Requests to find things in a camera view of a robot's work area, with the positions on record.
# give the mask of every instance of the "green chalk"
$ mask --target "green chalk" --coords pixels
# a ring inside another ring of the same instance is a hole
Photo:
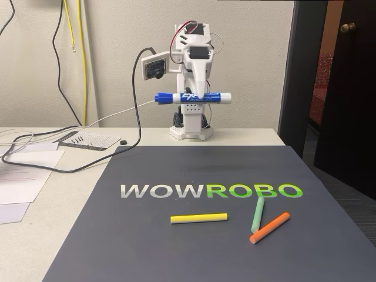
[[[261,215],[263,214],[264,209],[264,197],[259,197],[257,200],[256,210],[254,211],[254,217],[251,227],[251,232],[255,233],[260,228]]]

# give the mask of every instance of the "yellow cable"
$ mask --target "yellow cable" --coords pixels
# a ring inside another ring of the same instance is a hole
[[[70,41],[72,42],[73,52],[76,52],[75,40],[74,40],[74,38],[73,38],[72,25],[71,25],[71,23],[70,23],[71,20],[70,20],[70,17],[69,17],[68,6],[66,5],[66,0],[64,0],[64,8],[65,8],[66,20],[68,21],[68,28],[69,28],[69,34],[70,34]]]
[[[77,22],[78,22],[78,34],[80,36],[80,48],[82,57],[82,69],[83,69],[83,120],[82,124],[86,125],[86,65],[85,65],[85,53],[83,51],[82,42],[82,27],[81,27],[81,11],[80,11],[80,0],[76,0],[77,6]]]

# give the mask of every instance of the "cable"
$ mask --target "cable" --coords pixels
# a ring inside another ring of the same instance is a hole
[[[31,141],[31,139],[34,137],[34,131],[32,130],[29,130],[27,128],[13,128],[13,129],[7,129],[7,130],[3,130],[3,131],[0,131],[0,133],[3,133],[3,132],[7,132],[7,131],[12,131],[12,130],[15,130],[15,129],[25,129],[26,131],[19,131],[19,132],[29,132],[31,133],[31,137],[29,138],[29,140],[27,140],[20,148],[12,151],[11,153],[9,154],[14,154],[18,151],[21,151],[24,147],[26,147],[26,145]]]
[[[0,35],[2,34],[2,32],[4,31],[4,29],[6,28],[6,26],[11,22],[11,20],[14,17],[15,10],[14,10],[14,6],[13,6],[13,2],[12,2],[12,0],[9,0],[9,1],[11,3],[13,13],[12,13],[11,17],[6,21],[5,25],[1,28]]]
[[[64,0],[64,9],[65,9],[65,15],[66,15],[66,20],[68,22],[68,28],[69,28],[69,34],[70,34],[70,41],[72,43],[72,49],[73,52],[76,52],[76,46],[75,46],[75,38],[73,37],[73,32],[72,32],[72,25],[70,23],[70,17],[69,17],[69,11],[68,11],[68,6],[66,4],[66,0]]]
[[[207,86],[208,86],[208,92],[210,92],[210,83],[209,83],[209,80],[207,80],[206,79],[206,83],[207,83]],[[210,119],[209,119],[209,122],[207,123],[207,126],[205,126],[203,129],[205,129],[205,128],[208,128],[209,126],[210,126],[210,124],[211,124],[211,121],[212,121],[212,117],[211,117],[211,112],[212,112],[212,107],[210,106],[210,104],[207,104],[208,106],[209,106],[209,109],[210,109]]]
[[[173,46],[173,44],[175,42],[175,39],[176,39],[177,35],[180,33],[180,31],[182,31],[183,28],[185,28],[189,24],[195,24],[195,26],[192,27],[189,31],[187,31],[187,34],[192,33],[197,28],[197,26],[199,25],[197,23],[197,21],[186,21],[185,23],[182,24],[182,26],[180,28],[177,29],[177,31],[175,32],[175,34],[173,35],[173,37],[171,39],[170,49],[169,49],[170,50],[170,58],[171,58],[171,61],[173,61],[174,63],[176,63],[178,65],[181,65],[183,62],[177,63],[177,62],[174,61],[174,59],[172,58],[172,55],[171,55],[172,46]]]
[[[80,0],[76,0],[77,6],[77,23],[78,23],[78,34],[80,37],[80,49],[81,49],[81,58],[82,58],[82,71],[83,71],[83,117],[82,117],[82,124],[86,125],[86,107],[87,107],[87,80],[86,80],[86,63],[85,63],[85,51],[83,50],[83,42],[82,42],[82,25],[81,25],[81,8],[80,8]]]
[[[210,34],[217,35],[222,40],[222,47],[221,47],[221,49],[219,49],[219,51],[217,51],[217,52],[214,53],[214,55],[217,55],[223,49],[223,46],[224,46],[223,38],[221,36],[219,36],[218,34],[214,33],[214,32],[211,32]]]
[[[150,104],[150,103],[152,103],[152,102],[155,102],[155,101],[154,101],[154,100],[151,100],[151,101],[148,101],[148,102],[146,102],[146,103],[144,103],[144,104],[137,105],[137,107],[141,107],[141,106],[144,106],[144,105]],[[96,123],[102,121],[103,119],[107,119],[107,118],[109,118],[109,117],[112,117],[112,116],[114,116],[114,115],[118,115],[118,114],[120,114],[120,113],[125,113],[125,112],[127,112],[127,111],[129,111],[129,110],[133,110],[134,108],[135,108],[135,107],[132,107],[132,108],[129,108],[129,109],[126,109],[126,110],[122,110],[121,112],[113,113],[112,115],[105,116],[104,118],[101,118],[101,119],[97,120],[96,122],[93,122],[91,125],[89,125],[89,126],[85,126],[85,128],[92,127],[93,125],[95,125]]]
[[[61,95],[63,96],[63,98],[65,99],[65,102],[68,104],[68,106],[70,107],[72,113],[74,114],[77,122],[82,125],[80,123],[80,120],[78,119],[75,111],[73,110],[71,104],[69,103],[68,99],[65,97],[63,91],[61,90],[61,87],[60,87],[60,73],[61,73],[61,70],[60,70],[60,59],[59,59],[59,55],[58,55],[58,51],[56,50],[56,47],[55,47],[55,38],[56,38],[56,34],[58,34],[58,30],[59,30],[59,27],[60,27],[60,23],[61,23],[61,16],[63,14],[63,0],[61,0],[61,8],[60,8],[60,17],[59,17],[59,22],[58,22],[58,26],[56,27],[56,31],[55,31],[55,34],[53,35],[53,38],[52,38],[52,46],[53,46],[53,50],[55,50],[55,54],[56,54],[56,58],[58,60],[58,70],[59,70],[59,75],[58,75],[58,88],[59,88],[59,91],[61,93]]]
[[[78,172],[80,170],[83,170],[91,165],[94,165],[95,163],[99,163],[100,161],[102,160],[105,160],[109,157],[112,157],[112,156],[116,156],[118,154],[121,154],[121,153],[124,153],[124,152],[127,152],[131,149],[133,149],[134,147],[136,147],[138,145],[138,143],[140,143],[141,141],[141,123],[140,123],[140,117],[139,117],[139,111],[138,111],[138,108],[137,108],[137,99],[136,99],[136,89],[135,89],[135,73],[136,73],[136,67],[137,67],[137,63],[141,57],[141,55],[146,52],[146,51],[151,51],[153,54],[155,53],[154,49],[153,48],[145,48],[143,49],[137,56],[136,58],[136,61],[135,61],[135,64],[133,65],[133,72],[132,72],[132,91],[133,91],[133,101],[135,103],[135,112],[136,112],[136,119],[137,119],[137,125],[138,125],[138,129],[139,129],[139,137],[136,141],[135,144],[133,144],[131,147],[128,147],[126,149],[123,149],[123,150],[120,150],[118,152],[115,152],[115,153],[112,153],[112,154],[109,154],[107,156],[104,156],[104,157],[101,157],[100,159],[98,160],[95,160],[94,162],[91,162],[91,163],[88,163],[84,166],[81,166],[77,169],[72,169],[72,170],[61,170],[61,169],[56,169],[54,167],[46,167],[46,166],[39,166],[39,165],[36,165],[36,164],[26,164],[26,163],[15,163],[15,162],[9,162],[8,160],[5,160],[5,158],[7,156],[9,156],[9,152],[12,151],[12,149],[14,148],[14,144],[12,144],[12,146],[9,148],[8,151],[5,152],[4,155],[2,155],[1,157],[1,160],[4,162],[4,163],[7,163],[7,164],[10,164],[10,165],[15,165],[15,166],[26,166],[26,167],[34,167],[34,168],[37,168],[37,169],[46,169],[46,170],[51,170],[53,172],[59,172],[59,173],[74,173],[74,172]],[[63,129],[59,129],[59,130],[55,130],[55,131],[52,131],[52,132],[45,132],[45,133],[36,133],[34,134],[35,136],[40,136],[40,135],[46,135],[46,134],[51,134],[51,133],[57,133],[57,132],[61,132],[63,130],[66,130],[66,129],[69,129],[69,128],[74,128],[74,127],[78,127],[76,125],[74,126],[68,126],[68,127],[65,127]],[[18,139],[22,138],[22,137],[27,137],[29,135],[22,135],[22,136],[18,136],[14,142],[16,142]]]
[[[211,112],[212,112],[212,107],[210,106],[210,104],[207,104],[208,106],[209,106],[209,109],[210,109],[210,118],[209,118],[209,122],[207,123],[207,126],[205,126],[203,129],[205,129],[205,128],[208,128],[209,126],[210,126],[210,124],[211,124],[211,121],[212,121],[212,117],[211,117]]]
[[[139,108],[139,107],[141,107],[141,106],[144,106],[144,105],[150,104],[150,103],[152,103],[152,102],[154,102],[154,101],[149,101],[149,102],[146,102],[146,103],[144,103],[144,104],[137,105],[137,107]],[[122,111],[117,112],[117,113],[113,113],[113,114],[111,114],[111,115],[109,115],[109,116],[106,116],[106,117],[104,117],[104,118],[101,118],[101,119],[97,120],[96,122],[93,122],[93,123],[92,123],[91,125],[89,125],[89,126],[78,126],[78,127],[75,127],[74,129],[75,129],[75,130],[76,130],[76,129],[79,129],[79,128],[86,129],[86,128],[92,127],[93,125],[95,125],[96,123],[102,121],[103,119],[107,119],[107,118],[109,118],[109,117],[112,117],[112,116],[114,116],[114,115],[118,115],[118,114],[120,114],[120,113],[128,112],[128,111],[130,111],[130,110],[133,110],[134,108],[135,108],[135,107],[132,107],[132,108],[129,108],[129,109],[126,109],[126,110],[122,110]],[[14,129],[8,129],[8,130],[16,130],[16,129],[20,130],[20,129],[22,129],[22,128],[14,128]],[[48,136],[48,137],[40,138],[40,139],[38,139],[38,140],[28,141],[27,144],[39,143],[39,142],[42,142],[42,141],[44,141],[44,140],[46,140],[46,139],[51,139],[51,138],[53,138],[54,136],[59,135],[59,134],[61,134],[61,133],[63,133],[63,132],[69,131],[69,130],[71,130],[71,129],[65,129],[65,130],[63,130],[63,131],[61,131],[61,132],[55,133],[55,134],[50,135],[50,136]],[[10,146],[11,144],[15,144],[15,145],[17,145],[17,144],[19,144],[19,143],[22,144],[22,145],[24,145],[24,142],[14,142],[14,143],[0,143],[0,146]]]

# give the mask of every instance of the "white paper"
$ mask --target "white paper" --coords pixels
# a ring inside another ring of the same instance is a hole
[[[41,143],[41,144],[32,144],[27,145],[21,151],[17,153],[30,153],[30,152],[43,152],[43,151],[56,151],[58,149],[59,143]],[[20,148],[21,146],[15,146],[13,150]],[[8,151],[9,147],[2,147],[0,148],[0,154],[4,154]]]
[[[15,153],[7,160],[55,167],[64,151]],[[0,204],[30,203],[47,181],[50,170],[14,166],[0,160]]]
[[[0,224],[20,222],[24,217],[30,203],[1,204]]]
[[[114,145],[120,139],[120,136],[78,131],[76,134],[65,139],[61,143],[62,145],[81,145],[107,149]]]

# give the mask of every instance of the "orange chalk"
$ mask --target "orange chalk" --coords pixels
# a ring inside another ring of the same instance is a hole
[[[290,215],[285,211],[284,213],[273,219],[271,222],[269,222],[267,225],[265,225],[263,228],[261,228],[259,231],[249,236],[249,240],[252,244],[256,244],[258,241],[260,241],[262,238],[276,229],[279,225],[283,224],[289,218]]]

